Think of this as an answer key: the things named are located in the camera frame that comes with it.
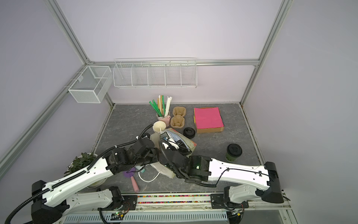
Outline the stack of green paper cups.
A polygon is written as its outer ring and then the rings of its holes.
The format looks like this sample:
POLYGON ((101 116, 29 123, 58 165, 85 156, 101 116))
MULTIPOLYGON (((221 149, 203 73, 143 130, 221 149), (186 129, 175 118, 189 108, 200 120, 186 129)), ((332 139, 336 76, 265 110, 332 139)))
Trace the stack of green paper cups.
POLYGON ((164 121, 156 121, 153 124, 153 130, 155 133, 162 133, 164 130, 166 130, 167 125, 164 121))

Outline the potted green plant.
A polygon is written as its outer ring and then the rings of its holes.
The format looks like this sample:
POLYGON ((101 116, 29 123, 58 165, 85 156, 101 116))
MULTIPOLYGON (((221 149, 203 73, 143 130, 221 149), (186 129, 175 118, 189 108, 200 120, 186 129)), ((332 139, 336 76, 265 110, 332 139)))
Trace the potted green plant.
MULTIPOLYGON (((75 157, 74 160, 72 161, 72 163, 67 167, 67 170, 64 173, 64 176, 66 177, 72 173, 75 173, 75 172, 89 166, 97 158, 97 156, 98 155, 94 154, 94 153, 81 153, 81 155, 75 157)), ((93 184, 87 186, 87 188, 93 189, 93 188, 99 187, 102 184, 104 184, 107 179, 108 178, 104 178, 100 181, 94 182, 93 184)))

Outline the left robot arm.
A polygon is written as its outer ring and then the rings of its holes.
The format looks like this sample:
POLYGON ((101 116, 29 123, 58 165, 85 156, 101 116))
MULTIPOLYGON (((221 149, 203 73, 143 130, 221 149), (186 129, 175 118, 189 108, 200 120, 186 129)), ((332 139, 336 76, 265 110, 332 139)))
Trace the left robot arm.
POLYGON ((153 141, 143 131, 136 140, 115 145, 94 161, 62 179, 32 185, 32 196, 17 206, 6 218, 11 223, 14 216, 29 203, 31 205, 32 224, 53 224, 71 211, 81 207, 102 210, 121 210, 124 199, 118 187, 100 191, 99 195, 90 196, 79 192, 105 178, 127 172, 135 166, 145 166, 158 162, 159 151, 153 141))

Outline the purple pink toy shovel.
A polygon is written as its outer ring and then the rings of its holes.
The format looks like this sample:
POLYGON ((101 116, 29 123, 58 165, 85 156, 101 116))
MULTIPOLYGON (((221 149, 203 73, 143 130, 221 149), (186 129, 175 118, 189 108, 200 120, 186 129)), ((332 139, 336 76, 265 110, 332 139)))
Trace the purple pink toy shovel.
POLYGON ((139 193, 139 187, 138 187, 138 184, 134 178, 135 173, 136 173, 136 168, 133 167, 129 171, 125 171, 123 174, 124 174, 124 177, 129 178, 131 180, 134 192, 139 193))

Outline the cardboard cup carrier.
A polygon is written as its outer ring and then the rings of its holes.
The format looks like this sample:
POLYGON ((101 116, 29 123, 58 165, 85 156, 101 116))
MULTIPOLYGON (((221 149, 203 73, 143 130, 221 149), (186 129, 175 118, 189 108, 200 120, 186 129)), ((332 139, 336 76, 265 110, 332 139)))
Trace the cardboard cup carrier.
POLYGON ((183 128, 185 125, 184 116, 186 115, 186 108, 182 106, 176 106, 174 107, 172 114, 173 117, 171 118, 170 121, 171 128, 177 128, 177 129, 183 128))

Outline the black coffee cup lid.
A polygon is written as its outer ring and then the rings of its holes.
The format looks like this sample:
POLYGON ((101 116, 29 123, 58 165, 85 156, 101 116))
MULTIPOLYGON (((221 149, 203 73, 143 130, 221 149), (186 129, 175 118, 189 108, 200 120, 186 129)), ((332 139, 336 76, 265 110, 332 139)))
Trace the black coffee cup lid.
POLYGON ((242 148, 240 145, 232 143, 227 146, 227 156, 238 158, 242 155, 242 148))

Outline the green stirrer sticks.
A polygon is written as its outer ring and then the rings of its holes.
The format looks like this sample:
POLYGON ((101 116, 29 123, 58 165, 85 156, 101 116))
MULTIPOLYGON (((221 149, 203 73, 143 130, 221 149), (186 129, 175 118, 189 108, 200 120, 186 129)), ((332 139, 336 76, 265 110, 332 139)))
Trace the green stirrer sticks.
POLYGON ((156 102, 154 100, 152 100, 149 103, 152 106, 152 108, 156 111, 157 115, 159 117, 162 117, 162 113, 161 113, 160 109, 158 108, 158 105, 156 104, 156 102))

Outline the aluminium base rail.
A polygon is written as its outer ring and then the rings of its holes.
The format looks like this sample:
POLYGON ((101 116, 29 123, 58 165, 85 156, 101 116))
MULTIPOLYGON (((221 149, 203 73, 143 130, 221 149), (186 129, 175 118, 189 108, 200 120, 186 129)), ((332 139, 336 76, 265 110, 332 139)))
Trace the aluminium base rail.
POLYGON ((291 206, 287 200, 283 203, 268 203, 260 199, 249 199, 241 203, 233 203, 224 198, 224 193, 149 193, 123 194, 119 202, 110 202, 112 197, 103 190, 91 193, 76 193, 67 200, 70 206, 64 215, 71 213, 113 211, 119 216, 132 212, 151 211, 211 211, 211 210, 284 210, 291 206))

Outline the pink utensil holder cup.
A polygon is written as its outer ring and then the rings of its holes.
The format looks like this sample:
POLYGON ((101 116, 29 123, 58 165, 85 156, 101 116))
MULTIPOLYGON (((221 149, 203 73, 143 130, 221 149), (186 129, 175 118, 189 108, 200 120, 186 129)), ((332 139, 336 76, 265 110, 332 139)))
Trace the pink utensil holder cup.
POLYGON ((165 117, 158 117, 158 121, 163 121, 167 127, 170 126, 171 116, 165 116, 165 117))

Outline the painted paper gift bag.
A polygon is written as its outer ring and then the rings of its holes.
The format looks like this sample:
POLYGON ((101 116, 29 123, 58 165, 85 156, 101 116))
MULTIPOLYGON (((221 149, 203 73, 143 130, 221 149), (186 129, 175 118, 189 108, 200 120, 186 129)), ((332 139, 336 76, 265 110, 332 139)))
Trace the painted paper gift bag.
POLYGON ((172 128, 152 134, 150 140, 155 144, 159 154, 158 161, 151 163, 150 166, 160 174, 171 179, 173 179, 176 174, 168 162, 168 159, 177 169, 181 169, 184 167, 185 159, 192 155, 197 146, 197 143, 172 128), (162 154, 159 148, 160 146, 165 148, 164 151, 168 159, 162 154))

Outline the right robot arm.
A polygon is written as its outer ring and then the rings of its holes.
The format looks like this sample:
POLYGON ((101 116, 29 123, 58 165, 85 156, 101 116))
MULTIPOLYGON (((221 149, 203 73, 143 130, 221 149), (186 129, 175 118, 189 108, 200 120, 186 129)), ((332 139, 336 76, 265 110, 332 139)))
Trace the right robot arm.
POLYGON ((220 181, 234 183, 224 189, 226 203, 241 204, 260 198, 268 203, 283 203, 284 196, 275 163, 246 166, 219 161, 217 159, 179 152, 179 145, 170 139, 167 132, 159 135, 159 162, 186 183, 216 188, 220 181))

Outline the white wrapped straws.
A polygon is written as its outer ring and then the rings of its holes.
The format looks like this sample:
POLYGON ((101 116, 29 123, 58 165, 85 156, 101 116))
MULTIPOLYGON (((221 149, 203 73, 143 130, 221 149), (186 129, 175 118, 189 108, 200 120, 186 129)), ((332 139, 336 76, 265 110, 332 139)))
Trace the white wrapped straws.
POLYGON ((169 115, 169 109, 170 109, 171 101, 172 101, 172 97, 167 97, 166 110, 165 110, 164 117, 169 115))

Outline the teal toy shovel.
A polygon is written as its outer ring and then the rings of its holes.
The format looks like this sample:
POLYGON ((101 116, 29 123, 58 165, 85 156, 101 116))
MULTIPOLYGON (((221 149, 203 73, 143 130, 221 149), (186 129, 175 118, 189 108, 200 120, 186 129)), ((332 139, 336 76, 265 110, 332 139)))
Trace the teal toy shovel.
POLYGON ((146 171, 145 166, 135 166, 137 172, 144 173, 146 171))

